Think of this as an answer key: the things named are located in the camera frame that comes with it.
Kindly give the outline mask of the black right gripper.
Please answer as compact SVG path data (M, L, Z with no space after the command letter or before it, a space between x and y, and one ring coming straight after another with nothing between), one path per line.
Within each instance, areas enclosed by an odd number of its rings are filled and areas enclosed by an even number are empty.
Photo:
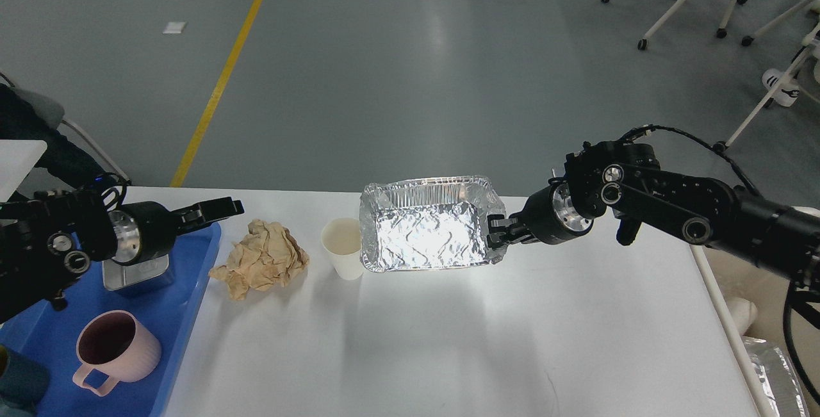
M517 215L488 215L488 229L494 233L487 243L491 249L518 243L558 245L587 235L593 223L577 212L568 184L551 184L531 195Z

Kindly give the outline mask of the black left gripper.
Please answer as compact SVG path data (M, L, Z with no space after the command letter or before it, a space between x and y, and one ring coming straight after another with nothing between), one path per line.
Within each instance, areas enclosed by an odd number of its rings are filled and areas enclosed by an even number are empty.
M152 201L125 204L109 213L117 239L111 260L129 267L166 256L177 236L243 214L242 201L233 198L200 201L179 210L179 215Z

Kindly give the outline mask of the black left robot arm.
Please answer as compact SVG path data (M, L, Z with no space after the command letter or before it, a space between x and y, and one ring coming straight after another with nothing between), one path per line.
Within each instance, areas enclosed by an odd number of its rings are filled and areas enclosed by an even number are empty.
M94 262L132 267L170 253L179 236L242 215L229 196L169 210L154 201L125 202L129 181L99 174L75 190L41 190L2 203L1 320L46 300L67 307L65 291Z

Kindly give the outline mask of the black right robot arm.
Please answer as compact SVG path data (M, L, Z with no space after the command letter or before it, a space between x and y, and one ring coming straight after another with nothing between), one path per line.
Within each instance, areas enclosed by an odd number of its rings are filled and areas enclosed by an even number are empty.
M715 145L680 129L684 136L726 161L738 186L711 177L691 177L661 169L653 147L639 139L662 126L627 131L612 142L585 142L566 155L563 175L531 195L508 217L490 215L488 247L515 243L558 245L585 236L594 220L611 209L619 221L617 241L631 245L642 225L650 225L698 247L720 250L788 280L782 329L785 346L806 391L818 390L798 356L792 315L818 326L819 222L817 216L767 200L738 164Z

